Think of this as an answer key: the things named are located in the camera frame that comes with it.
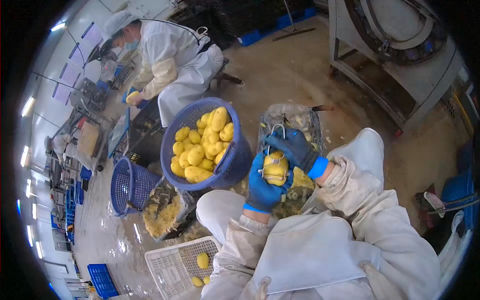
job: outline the hand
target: hand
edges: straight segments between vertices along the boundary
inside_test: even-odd
[[[258,170],[264,167],[264,158],[265,154],[262,151],[255,156],[252,162],[248,179],[250,196],[247,198],[247,202],[243,208],[250,210],[253,208],[253,210],[256,209],[258,212],[269,214],[272,212],[274,204],[280,202],[282,195],[286,194],[287,189],[292,186],[293,171],[289,171],[290,175],[284,185],[276,186],[270,184],[263,179],[261,173],[258,172]]]

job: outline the blue pallet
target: blue pallet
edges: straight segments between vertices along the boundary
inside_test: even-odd
[[[89,264],[87,269],[93,286],[102,299],[119,295],[106,264]]]
[[[293,12],[292,13],[293,22],[297,23],[297,22],[305,21],[308,18],[314,17],[316,14],[317,14],[317,11],[314,7]],[[255,29],[250,31],[249,33],[243,34],[242,36],[239,37],[240,44],[243,47],[250,46],[251,44],[258,42],[262,38],[269,36],[272,33],[277,32],[278,30],[281,30],[290,25],[291,25],[290,17],[288,16],[288,14],[285,14],[276,20],[276,24],[273,28],[268,28],[265,30]]]

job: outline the blue nitrile glove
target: blue nitrile glove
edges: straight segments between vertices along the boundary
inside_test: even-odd
[[[318,155],[300,130],[286,128],[283,139],[282,129],[278,128],[273,134],[265,137],[265,143],[283,151],[292,165],[290,168],[299,167],[312,179],[322,176],[325,172],[328,159]]]
[[[261,173],[258,172],[258,170],[264,167],[264,158],[265,153],[262,151],[255,156],[252,162],[252,168],[250,169],[248,178],[250,195],[247,198],[247,202],[243,205],[243,208],[269,214],[272,212],[274,204],[280,202],[282,195],[286,194],[287,189],[292,186],[293,171],[289,171],[290,175],[287,177],[284,185],[276,186],[270,184],[263,179]]]
[[[130,95],[131,93],[135,92],[135,91],[138,91],[136,88],[134,87],[131,87],[129,88],[124,94],[123,94],[123,97],[121,99],[122,103],[127,103],[127,96]]]

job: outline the potato peel pile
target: potato peel pile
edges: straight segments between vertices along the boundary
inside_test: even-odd
[[[177,222],[177,216],[181,209],[180,196],[174,196],[172,203],[168,204],[164,209],[158,212],[158,216],[156,215],[157,209],[157,204],[150,204],[142,214],[145,228],[150,233],[150,236],[155,239],[164,233],[170,233],[177,230],[179,225]]]

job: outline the metal peeler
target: metal peeler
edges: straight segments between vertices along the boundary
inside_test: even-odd
[[[285,127],[282,125],[282,124],[275,124],[273,127],[272,127],[272,132],[271,134],[273,134],[275,132],[275,129],[277,127],[281,127],[282,128],[282,131],[283,131],[283,139],[285,139]],[[265,170],[265,167],[267,166],[271,166],[271,165],[278,165],[279,167],[282,168],[282,166],[280,165],[280,160],[282,158],[285,157],[285,154],[283,154],[283,156],[279,159],[275,159],[275,158],[272,158],[270,156],[270,145],[268,145],[267,147],[267,156],[270,157],[270,159],[272,160],[272,162],[269,164],[269,165],[266,165],[264,166],[262,169],[258,170],[258,172],[262,175],[262,178],[263,179],[274,179],[274,180],[286,180],[287,177],[290,175],[290,172],[288,170],[285,170],[284,169],[284,175],[283,177],[279,177],[279,176],[275,176],[275,175],[265,175],[264,174],[264,170]]]

